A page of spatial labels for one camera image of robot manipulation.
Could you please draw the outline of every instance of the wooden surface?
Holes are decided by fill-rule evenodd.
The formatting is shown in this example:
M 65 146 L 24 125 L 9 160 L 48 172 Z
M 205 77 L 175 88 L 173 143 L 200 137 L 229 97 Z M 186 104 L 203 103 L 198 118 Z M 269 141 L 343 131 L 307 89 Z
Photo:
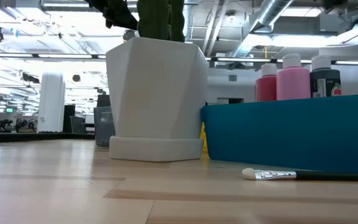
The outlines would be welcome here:
M 109 159 L 94 141 L 0 144 L 0 223 L 358 224 L 358 183 L 244 180 L 211 161 Z

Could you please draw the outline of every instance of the paint bottle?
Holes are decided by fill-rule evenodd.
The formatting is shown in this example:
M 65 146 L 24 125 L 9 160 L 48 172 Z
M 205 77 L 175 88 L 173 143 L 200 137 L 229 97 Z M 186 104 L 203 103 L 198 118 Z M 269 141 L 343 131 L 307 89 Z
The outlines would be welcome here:
M 329 56 L 319 55 L 311 59 L 311 97 L 341 96 L 341 73 L 331 69 Z
M 301 67 L 301 55 L 283 57 L 283 70 L 277 74 L 277 100 L 310 98 L 310 73 Z
M 256 80 L 256 102 L 277 100 L 277 66 L 273 63 L 262 65 L 262 78 Z

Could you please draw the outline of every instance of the fluorescent light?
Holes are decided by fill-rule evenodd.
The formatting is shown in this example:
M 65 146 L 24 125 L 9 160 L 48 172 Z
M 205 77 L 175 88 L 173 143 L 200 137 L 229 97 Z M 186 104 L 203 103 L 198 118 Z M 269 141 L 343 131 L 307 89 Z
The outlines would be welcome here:
M 217 58 L 218 62 L 271 62 L 270 59 L 264 58 Z
M 68 89 L 76 89 L 76 90 L 97 90 L 98 88 L 107 88 L 107 87 L 98 87 L 98 86 L 66 86 Z
M 328 37 L 319 35 L 277 35 L 272 45 L 277 47 L 325 47 Z
M 82 55 L 82 54 L 40 54 L 39 57 L 47 58 L 92 58 L 92 55 Z
M 358 65 L 358 61 L 337 61 L 336 65 Z
M 249 47 L 255 46 L 269 46 L 272 45 L 272 40 L 267 35 L 256 35 L 256 34 L 249 34 L 241 43 L 241 47 L 243 50 L 249 50 Z
M 12 54 L 12 53 L 0 53 L 0 57 L 32 57 L 32 54 Z
M 358 36 L 358 25 L 355 25 L 352 30 L 349 30 L 336 37 L 330 37 L 328 45 L 342 45 Z
M 17 110 L 17 112 L 19 112 L 19 113 L 36 113 L 37 111 L 32 111 L 32 110 Z
M 321 10 L 317 7 L 289 7 L 281 14 L 281 16 L 290 17 L 316 17 L 321 14 Z
M 89 7 L 88 3 L 74 2 L 74 3 L 44 3 L 44 7 Z
M 0 85 L 0 87 L 4 88 L 41 88 L 40 85 L 27 86 L 27 85 Z

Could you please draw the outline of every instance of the blue container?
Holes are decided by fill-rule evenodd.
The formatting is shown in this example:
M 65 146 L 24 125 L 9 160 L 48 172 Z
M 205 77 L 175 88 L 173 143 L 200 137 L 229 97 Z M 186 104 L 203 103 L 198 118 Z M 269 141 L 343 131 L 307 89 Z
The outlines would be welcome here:
M 358 95 L 205 106 L 210 158 L 358 172 Z

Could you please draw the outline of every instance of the column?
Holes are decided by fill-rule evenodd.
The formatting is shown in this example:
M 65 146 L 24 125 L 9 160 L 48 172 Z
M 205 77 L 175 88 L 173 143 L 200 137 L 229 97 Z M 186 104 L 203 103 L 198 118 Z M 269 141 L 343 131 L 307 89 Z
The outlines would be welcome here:
M 16 125 L 17 121 L 17 109 L 7 107 L 5 110 L 6 119 L 13 121 L 12 126 Z
M 37 132 L 63 131 L 66 85 L 62 72 L 42 74 Z

